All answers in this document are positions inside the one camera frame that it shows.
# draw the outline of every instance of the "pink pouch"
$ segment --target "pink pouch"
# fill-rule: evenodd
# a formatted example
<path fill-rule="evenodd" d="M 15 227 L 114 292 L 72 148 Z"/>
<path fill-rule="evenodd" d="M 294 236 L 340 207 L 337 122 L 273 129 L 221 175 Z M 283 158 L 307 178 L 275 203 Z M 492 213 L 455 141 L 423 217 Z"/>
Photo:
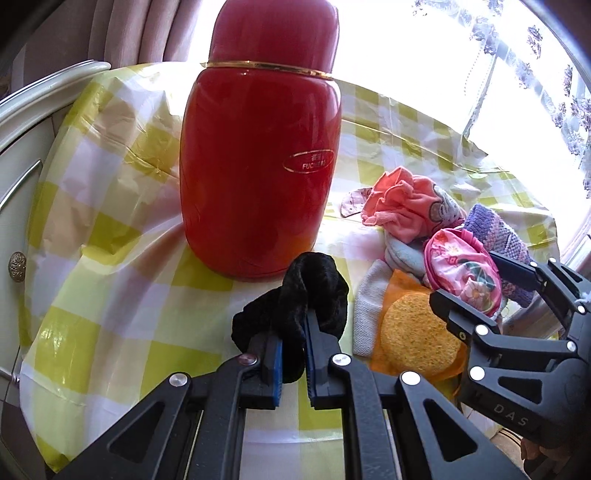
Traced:
<path fill-rule="evenodd" d="M 427 278 L 476 310 L 492 316 L 501 304 L 499 271 L 482 243 L 467 230 L 444 228 L 427 242 Z"/>

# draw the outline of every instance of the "red thermos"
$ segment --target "red thermos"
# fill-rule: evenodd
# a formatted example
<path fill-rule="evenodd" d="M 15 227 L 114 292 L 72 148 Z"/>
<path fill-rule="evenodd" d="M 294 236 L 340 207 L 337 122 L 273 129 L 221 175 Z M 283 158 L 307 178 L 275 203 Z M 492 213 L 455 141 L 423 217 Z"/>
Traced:
<path fill-rule="evenodd" d="M 339 39 L 326 0 L 227 0 L 180 150 L 187 240 L 231 277 L 279 274 L 314 245 L 335 169 Z"/>

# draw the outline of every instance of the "floral curtain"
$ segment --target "floral curtain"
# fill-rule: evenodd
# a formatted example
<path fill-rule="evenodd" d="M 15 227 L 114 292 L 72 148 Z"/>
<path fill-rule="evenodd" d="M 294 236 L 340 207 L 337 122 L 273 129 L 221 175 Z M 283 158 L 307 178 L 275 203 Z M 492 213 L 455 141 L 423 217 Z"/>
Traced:
<path fill-rule="evenodd" d="M 490 78 L 497 61 L 504 62 L 515 81 L 539 98 L 547 115 L 560 129 L 573 161 L 584 171 L 583 186 L 591 197 L 591 95 L 570 58 L 552 33 L 533 14 L 515 15 L 518 0 L 411 0 L 413 15 L 433 11 L 447 15 L 466 29 L 482 46 L 480 55 L 491 63 L 488 82 L 475 107 L 465 134 L 478 120 L 486 102 Z"/>

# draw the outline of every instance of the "round sponge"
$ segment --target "round sponge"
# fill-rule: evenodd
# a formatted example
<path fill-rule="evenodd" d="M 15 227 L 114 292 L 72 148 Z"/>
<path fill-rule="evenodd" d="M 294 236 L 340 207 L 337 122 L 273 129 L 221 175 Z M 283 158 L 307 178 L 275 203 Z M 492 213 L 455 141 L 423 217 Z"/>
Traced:
<path fill-rule="evenodd" d="M 413 370 L 426 379 L 453 367 L 462 342 L 449 333 L 429 306 L 428 293 L 408 293 L 395 301 L 380 330 L 382 349 L 398 372 Z"/>

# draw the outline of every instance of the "gold band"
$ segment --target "gold band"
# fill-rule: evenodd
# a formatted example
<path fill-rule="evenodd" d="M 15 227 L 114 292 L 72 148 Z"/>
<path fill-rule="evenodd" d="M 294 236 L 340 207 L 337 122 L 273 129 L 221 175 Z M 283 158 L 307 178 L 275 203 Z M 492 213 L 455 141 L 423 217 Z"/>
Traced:
<path fill-rule="evenodd" d="M 273 70 L 275 72 L 297 73 L 298 75 L 305 75 L 307 77 L 314 77 L 323 80 L 332 80 L 330 73 L 322 72 L 320 70 L 303 69 L 302 67 L 293 67 L 291 65 L 281 65 L 279 63 L 265 63 L 262 61 L 252 60 L 231 60 L 231 61 L 208 61 L 201 64 L 205 68 L 222 67 L 235 69 L 261 69 Z"/>

